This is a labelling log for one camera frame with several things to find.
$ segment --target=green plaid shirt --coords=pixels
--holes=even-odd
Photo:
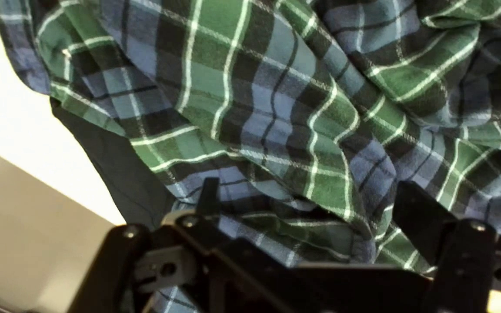
[[[219,228],[286,266],[427,272],[391,223],[398,181],[501,233],[501,0],[0,0],[0,33],[170,209],[219,178],[243,219]]]

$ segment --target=checkered cloth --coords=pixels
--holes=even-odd
[[[501,0],[0,0],[0,33],[26,86],[130,141],[166,211],[219,178],[243,219],[219,228],[286,266],[429,270],[398,181],[501,233]]]

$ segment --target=black mechanism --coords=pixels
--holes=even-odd
[[[488,291],[501,291],[493,228],[457,221],[413,185],[398,188],[394,223],[438,268],[431,280],[386,266],[285,268],[213,226],[215,190],[217,179],[206,179],[196,209],[168,214],[153,233],[113,228],[69,313],[139,313],[154,291],[172,286],[205,313],[481,313]]]

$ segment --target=shirt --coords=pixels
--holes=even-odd
[[[501,233],[501,0],[0,0],[0,35],[170,209],[217,178],[243,219],[219,228],[286,266],[427,272],[391,223],[400,181]]]

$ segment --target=white surface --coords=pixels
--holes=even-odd
[[[0,157],[109,223],[123,223],[83,150],[52,117],[46,98],[31,93],[15,77],[1,42]]]

